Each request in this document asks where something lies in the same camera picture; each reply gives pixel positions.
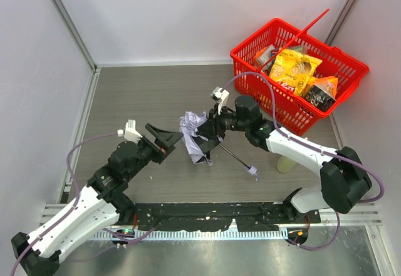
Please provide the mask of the lavender folding umbrella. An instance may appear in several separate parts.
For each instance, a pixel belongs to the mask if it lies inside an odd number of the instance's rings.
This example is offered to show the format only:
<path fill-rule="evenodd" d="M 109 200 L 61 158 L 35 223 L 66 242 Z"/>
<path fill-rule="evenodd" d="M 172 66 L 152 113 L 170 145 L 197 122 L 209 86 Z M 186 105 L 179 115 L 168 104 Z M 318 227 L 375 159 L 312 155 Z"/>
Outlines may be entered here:
<path fill-rule="evenodd" d="M 192 111 L 185 112 L 184 116 L 180 117 L 179 131 L 183 134 L 182 140 L 193 164 L 207 163 L 209 166 L 213 164 L 210 153 L 204 155 L 194 140 L 197 127 L 203 124 L 209 113 L 203 113 L 200 116 Z M 263 116 L 260 112 L 257 113 L 240 113 L 232 110 L 231 129 L 228 131 L 246 132 L 257 122 L 262 121 Z"/>

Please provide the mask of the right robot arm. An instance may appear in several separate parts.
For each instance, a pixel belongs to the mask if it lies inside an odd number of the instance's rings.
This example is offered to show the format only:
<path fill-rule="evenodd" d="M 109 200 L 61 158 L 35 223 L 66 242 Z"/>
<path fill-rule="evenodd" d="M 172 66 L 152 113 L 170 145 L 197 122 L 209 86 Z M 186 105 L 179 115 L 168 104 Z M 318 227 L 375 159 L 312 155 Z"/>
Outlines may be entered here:
<path fill-rule="evenodd" d="M 285 156 L 319 176 L 319 186 L 299 188 L 283 201 L 289 219 L 326 208 L 346 214 L 371 189 L 372 182 L 353 149 L 326 148 L 275 126 L 263 117 L 251 96 L 239 96 L 234 104 L 232 110 L 216 103 L 206 120 L 196 126 L 194 140 L 202 151 L 210 153 L 227 130 L 240 131 L 253 146 Z"/>

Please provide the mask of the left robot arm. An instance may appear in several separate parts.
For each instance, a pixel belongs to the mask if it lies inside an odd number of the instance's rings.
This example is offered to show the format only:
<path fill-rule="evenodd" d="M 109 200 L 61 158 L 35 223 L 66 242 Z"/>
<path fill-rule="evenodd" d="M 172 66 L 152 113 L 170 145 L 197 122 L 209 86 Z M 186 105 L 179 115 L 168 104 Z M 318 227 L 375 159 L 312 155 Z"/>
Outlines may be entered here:
<path fill-rule="evenodd" d="M 129 181 L 150 162 L 161 164 L 174 150 L 183 134 L 146 124 L 154 136 L 150 141 L 128 120 L 111 133 L 123 138 L 107 163 L 97 170 L 76 197 L 45 224 L 11 239 L 16 263 L 27 275 L 54 275 L 69 255 L 88 238 L 116 223 L 129 222 L 135 205 L 124 194 Z"/>

